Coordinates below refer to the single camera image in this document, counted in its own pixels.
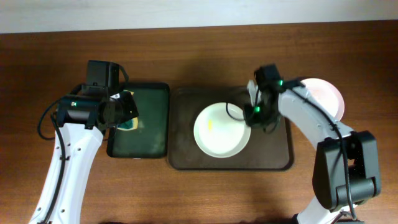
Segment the green and yellow sponge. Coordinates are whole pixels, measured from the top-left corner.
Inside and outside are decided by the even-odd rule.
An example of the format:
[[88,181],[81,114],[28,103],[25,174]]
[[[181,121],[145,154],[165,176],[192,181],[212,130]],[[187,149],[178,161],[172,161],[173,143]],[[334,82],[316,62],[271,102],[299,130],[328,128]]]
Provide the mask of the green and yellow sponge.
[[132,101],[132,107],[134,108],[134,117],[132,119],[130,119],[129,121],[126,121],[122,124],[118,125],[118,130],[121,131],[132,131],[134,129],[137,129],[138,127],[138,110],[137,110],[137,106],[136,106],[136,102],[133,100]]

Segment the white plate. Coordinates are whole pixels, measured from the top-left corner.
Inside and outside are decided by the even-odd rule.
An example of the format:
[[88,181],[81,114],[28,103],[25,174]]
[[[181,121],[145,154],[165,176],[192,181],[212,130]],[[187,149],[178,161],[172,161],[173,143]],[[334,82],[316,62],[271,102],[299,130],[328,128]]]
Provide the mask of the white plate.
[[301,81],[316,101],[340,121],[345,112],[345,102],[339,90],[326,80],[306,78]]
[[197,146],[219,159],[240,153],[249,142],[251,128],[243,120],[243,110],[231,103],[214,103],[203,109],[193,125]]

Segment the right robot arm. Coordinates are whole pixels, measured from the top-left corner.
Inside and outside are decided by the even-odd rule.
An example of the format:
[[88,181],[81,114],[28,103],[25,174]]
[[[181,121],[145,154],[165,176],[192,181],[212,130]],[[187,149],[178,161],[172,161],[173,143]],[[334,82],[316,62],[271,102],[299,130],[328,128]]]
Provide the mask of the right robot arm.
[[291,223],[360,223],[355,208],[381,193],[376,138],[336,120],[299,79],[284,80],[275,64],[259,67],[248,83],[246,124],[266,129],[287,118],[316,150],[314,198]]

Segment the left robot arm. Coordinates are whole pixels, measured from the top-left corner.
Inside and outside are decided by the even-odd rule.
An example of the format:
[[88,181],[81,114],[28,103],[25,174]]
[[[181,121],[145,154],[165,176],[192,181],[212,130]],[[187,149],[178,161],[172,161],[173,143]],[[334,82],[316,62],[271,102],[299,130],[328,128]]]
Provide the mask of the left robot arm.
[[86,81],[56,100],[53,155],[31,223],[79,223],[90,169],[109,129],[138,117],[124,67],[90,60]]

